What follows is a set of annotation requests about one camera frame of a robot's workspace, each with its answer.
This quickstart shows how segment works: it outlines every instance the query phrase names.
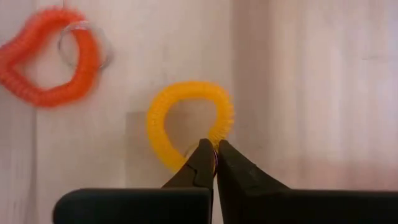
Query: metal key ring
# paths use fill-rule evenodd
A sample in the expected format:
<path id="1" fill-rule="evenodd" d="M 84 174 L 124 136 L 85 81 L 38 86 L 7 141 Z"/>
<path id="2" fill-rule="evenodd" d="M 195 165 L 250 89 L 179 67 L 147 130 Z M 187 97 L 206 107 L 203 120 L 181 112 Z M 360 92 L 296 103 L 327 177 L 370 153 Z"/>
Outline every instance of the metal key ring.
<path id="1" fill-rule="evenodd" d="M 88 21 L 78 21 L 78 22 L 73 22 L 69 25 L 67 25 L 60 33 L 60 38 L 58 40 L 58 52 L 61 56 L 61 59 L 71 68 L 76 67 L 76 63 L 73 63 L 72 60 L 65 54 L 65 52 L 62 50 L 62 40 L 63 38 L 71 31 L 73 30 L 90 30 L 92 31 L 97 37 L 99 37 L 100 40 L 103 40 L 105 42 L 104 48 L 105 48 L 105 59 L 104 62 L 99 66 L 99 69 L 102 70 L 106 68 L 112 61 L 113 59 L 113 51 L 112 51 L 112 46 L 111 42 L 106 38 L 105 33 L 102 29 L 99 27 L 94 26 L 92 23 Z"/>

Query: orange spiral wristband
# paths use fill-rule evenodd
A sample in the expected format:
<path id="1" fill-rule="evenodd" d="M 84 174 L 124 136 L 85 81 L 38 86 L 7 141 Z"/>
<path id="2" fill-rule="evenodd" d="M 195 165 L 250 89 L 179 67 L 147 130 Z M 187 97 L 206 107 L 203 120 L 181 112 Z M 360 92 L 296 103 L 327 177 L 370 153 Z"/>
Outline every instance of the orange spiral wristband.
<path id="1" fill-rule="evenodd" d="M 89 30 L 73 30 L 79 59 L 73 78 L 48 90 L 35 86 L 16 70 L 16 65 L 31 58 L 56 30 L 72 22 L 84 21 L 80 13 L 51 8 L 33 15 L 11 41 L 0 47 L 0 83 L 13 94 L 35 106 L 53 107 L 84 96 L 94 83 L 100 53 Z"/>

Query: coiled plastic keychain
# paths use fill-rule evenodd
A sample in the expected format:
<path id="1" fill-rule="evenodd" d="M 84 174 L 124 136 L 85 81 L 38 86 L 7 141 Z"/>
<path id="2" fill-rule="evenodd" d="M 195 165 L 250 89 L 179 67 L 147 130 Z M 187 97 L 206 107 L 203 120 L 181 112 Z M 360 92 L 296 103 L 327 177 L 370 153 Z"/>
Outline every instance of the coiled plastic keychain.
<path id="1" fill-rule="evenodd" d="M 147 133 L 154 151 L 172 171 L 178 171 L 187 159 L 173 148 L 164 128 L 168 110 L 176 102 L 187 99 L 211 100 L 216 105 L 217 116 L 208 133 L 215 149 L 225 139 L 233 124 L 233 106 L 225 90 L 208 82 L 183 82 L 168 86 L 160 92 L 147 112 Z"/>
<path id="2" fill-rule="evenodd" d="M 83 15 L 65 8 L 53 7 L 34 14 L 11 41 L 0 47 L 0 83 L 19 98 L 41 107 L 62 105 L 84 96 L 101 66 L 100 50 L 91 29 L 74 27 L 69 30 L 77 41 L 79 58 L 75 74 L 68 83 L 44 90 L 16 70 L 17 64 L 35 55 L 48 35 L 81 22 L 85 22 Z"/>

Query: wooden surface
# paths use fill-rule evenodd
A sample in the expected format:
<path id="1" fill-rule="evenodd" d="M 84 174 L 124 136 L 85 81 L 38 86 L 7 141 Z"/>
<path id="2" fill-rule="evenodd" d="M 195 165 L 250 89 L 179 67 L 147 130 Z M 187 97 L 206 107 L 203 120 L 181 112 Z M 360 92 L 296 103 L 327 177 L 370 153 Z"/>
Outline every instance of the wooden surface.
<path id="1" fill-rule="evenodd" d="M 0 0 L 0 44 L 60 0 Z M 50 223 L 81 187 L 159 187 L 172 174 L 144 118 L 163 87 L 205 80 L 234 98 L 231 142 L 291 187 L 398 190 L 395 0 L 68 0 L 101 27 L 114 62 L 81 101 L 34 109 L 0 87 L 0 223 Z M 26 75 L 41 86 L 72 71 L 52 41 Z M 176 145 L 213 113 L 182 103 Z M 202 121 L 190 123 L 198 115 Z M 215 206 L 215 223 L 221 223 Z"/>

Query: black object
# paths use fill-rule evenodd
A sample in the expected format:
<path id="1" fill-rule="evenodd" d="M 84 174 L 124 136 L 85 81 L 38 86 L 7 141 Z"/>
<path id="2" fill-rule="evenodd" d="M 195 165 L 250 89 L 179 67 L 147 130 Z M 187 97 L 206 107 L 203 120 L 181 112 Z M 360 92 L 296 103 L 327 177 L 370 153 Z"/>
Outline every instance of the black object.
<path id="1" fill-rule="evenodd" d="M 221 141 L 224 223 L 397 223 L 398 192 L 294 190 Z M 214 155 L 202 139 L 161 189 L 83 189 L 62 197 L 54 224 L 211 223 Z"/>

